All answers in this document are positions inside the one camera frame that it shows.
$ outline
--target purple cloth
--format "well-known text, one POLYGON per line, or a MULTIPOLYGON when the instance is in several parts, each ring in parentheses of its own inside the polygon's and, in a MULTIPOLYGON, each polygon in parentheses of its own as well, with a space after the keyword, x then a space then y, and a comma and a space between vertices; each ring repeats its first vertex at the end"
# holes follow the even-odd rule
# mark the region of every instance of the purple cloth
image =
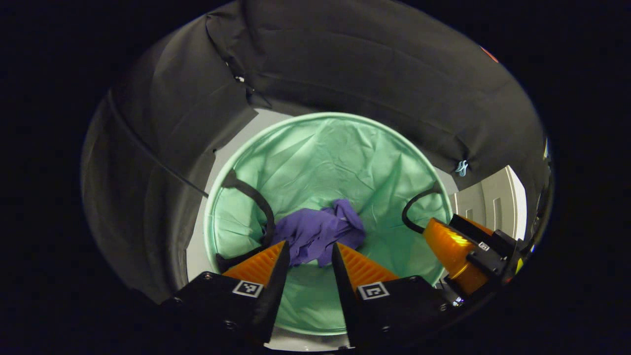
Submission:
POLYGON ((334 242, 356 249, 365 238, 362 220, 350 202, 335 200, 332 208, 303 208, 278 221, 272 245, 287 240, 290 266, 317 259, 324 267, 331 262, 334 242))

